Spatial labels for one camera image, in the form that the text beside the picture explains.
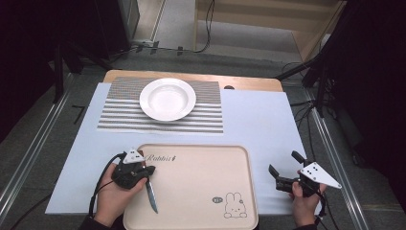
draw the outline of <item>wooden table edge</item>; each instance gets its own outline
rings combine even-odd
[[[233,86],[234,89],[240,90],[283,92],[281,82],[276,79],[157,72],[157,71],[110,70],[106,73],[103,82],[111,83],[117,77],[157,78],[157,79],[175,78],[183,81],[218,81],[220,88],[224,88],[225,86]]]

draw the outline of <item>white plate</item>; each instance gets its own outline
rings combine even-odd
[[[196,94],[186,82],[159,79],[149,83],[141,92],[140,106],[150,118],[175,121],[188,115],[196,103]]]

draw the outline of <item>tray rim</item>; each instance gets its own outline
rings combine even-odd
[[[254,186],[254,181],[253,181],[253,175],[252,175],[252,167],[251,167],[251,160],[250,160],[250,154],[247,150],[247,148],[245,148],[242,145],[228,145],[228,144],[224,144],[224,145],[210,145],[210,144],[172,144],[172,143],[144,143],[141,146],[139,146],[137,148],[137,150],[142,150],[142,148],[144,147],[151,147],[151,146],[156,146],[156,147],[185,147],[185,148],[237,148],[237,149],[241,149],[245,155],[246,155],[246,159],[247,159],[247,167],[248,167],[248,172],[249,172],[249,178],[251,180],[251,188],[252,188],[252,199],[253,199],[253,206],[254,206],[254,223],[252,228],[238,228],[236,229],[234,228],[193,228],[193,230],[252,230],[255,227],[258,226],[259,224],[259,213],[258,213],[258,205],[257,205],[257,198],[256,198],[256,193],[255,193],[255,186]]]

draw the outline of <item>beige tray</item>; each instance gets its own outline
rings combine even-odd
[[[124,213],[128,230],[254,229],[258,223],[248,153],[237,146],[143,145],[158,214],[147,189]]]

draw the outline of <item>striped placemat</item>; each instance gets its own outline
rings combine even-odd
[[[196,104],[186,117],[172,122],[149,118],[140,107],[143,88],[157,79],[118,77],[105,100],[98,130],[178,135],[223,135],[218,82],[185,80],[196,94]]]

